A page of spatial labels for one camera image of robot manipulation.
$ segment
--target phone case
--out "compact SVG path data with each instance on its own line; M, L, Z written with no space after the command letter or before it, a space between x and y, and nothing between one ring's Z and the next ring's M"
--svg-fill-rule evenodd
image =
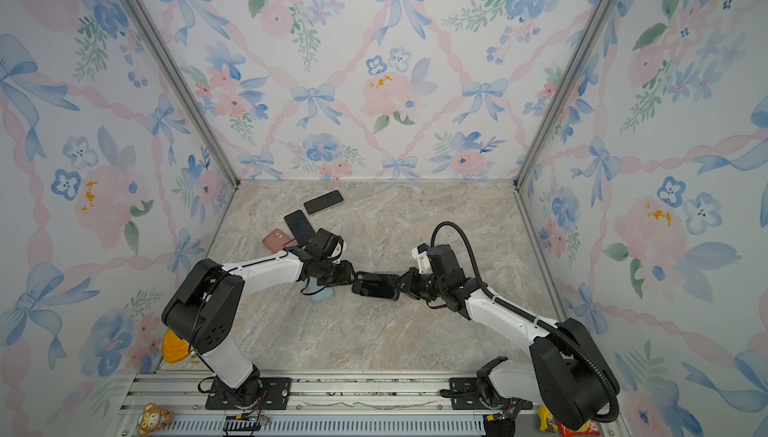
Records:
M275 229L270 235L264 237L262 242L264 242L267 249L272 250L273 253L278 253L280 250L283 250L285 245L293 243L293 238L290 237L288 232Z

